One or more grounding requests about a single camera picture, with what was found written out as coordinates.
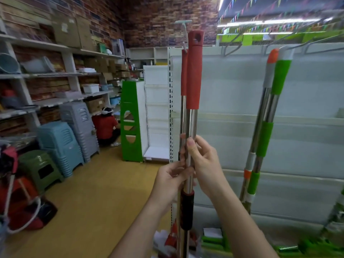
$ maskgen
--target person's left hand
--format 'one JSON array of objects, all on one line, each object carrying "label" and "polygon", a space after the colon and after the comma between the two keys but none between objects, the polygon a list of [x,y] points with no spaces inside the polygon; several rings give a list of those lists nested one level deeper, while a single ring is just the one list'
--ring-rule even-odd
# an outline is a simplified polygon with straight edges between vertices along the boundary
[{"label": "person's left hand", "polygon": [[163,215],[177,195],[181,183],[188,179],[194,171],[193,168],[184,169],[181,161],[160,167],[148,202]]}]

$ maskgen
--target stack of stools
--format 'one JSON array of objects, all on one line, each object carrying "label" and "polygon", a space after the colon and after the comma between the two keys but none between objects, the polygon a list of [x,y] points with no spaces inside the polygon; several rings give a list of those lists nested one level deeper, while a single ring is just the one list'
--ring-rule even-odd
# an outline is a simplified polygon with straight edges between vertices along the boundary
[{"label": "stack of stools", "polygon": [[56,180],[64,181],[54,161],[43,150],[32,150],[19,157],[19,168],[30,176],[40,195]]},{"label": "stack of stools", "polygon": [[66,122],[53,121],[41,125],[37,138],[40,148],[50,154],[65,178],[73,174],[77,165],[84,164],[80,146]]},{"label": "stack of stools", "polygon": [[69,124],[74,131],[85,162],[91,160],[91,156],[98,152],[99,145],[96,130],[84,102],[69,102],[59,106],[61,120]]}]

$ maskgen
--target hand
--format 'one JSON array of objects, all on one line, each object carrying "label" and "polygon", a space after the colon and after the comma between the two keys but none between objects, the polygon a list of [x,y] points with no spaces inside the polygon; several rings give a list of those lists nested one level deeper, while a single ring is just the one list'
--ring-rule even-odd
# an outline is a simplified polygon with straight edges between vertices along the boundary
[{"label": "hand", "polygon": [[193,172],[193,168],[184,169],[181,161],[160,167],[148,202],[157,207],[163,215],[177,195],[181,183]]},{"label": "hand", "polygon": [[[216,194],[217,189],[223,183],[228,186],[214,147],[199,135],[196,135],[196,142],[192,138],[188,138],[186,145],[188,153],[195,162],[196,177],[200,188],[209,198]],[[181,162],[185,161],[185,147],[180,151],[180,160]]]}]

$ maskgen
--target orange ring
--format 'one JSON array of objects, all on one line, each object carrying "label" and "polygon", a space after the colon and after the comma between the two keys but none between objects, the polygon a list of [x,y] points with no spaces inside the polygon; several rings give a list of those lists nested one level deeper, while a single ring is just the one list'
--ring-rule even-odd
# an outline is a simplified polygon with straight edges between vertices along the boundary
[{"label": "orange ring", "polygon": [[244,170],[243,171],[243,177],[245,178],[245,179],[250,179],[251,178],[251,173],[252,173],[252,171],[248,171],[248,170]]}]

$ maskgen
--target shoe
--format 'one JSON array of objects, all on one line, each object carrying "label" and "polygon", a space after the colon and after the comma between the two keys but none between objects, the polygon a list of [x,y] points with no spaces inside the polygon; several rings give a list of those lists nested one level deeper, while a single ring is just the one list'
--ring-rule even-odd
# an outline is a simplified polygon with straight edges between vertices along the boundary
[{"label": "shoe", "polygon": [[115,142],[110,145],[110,147],[118,147],[121,143]]}]

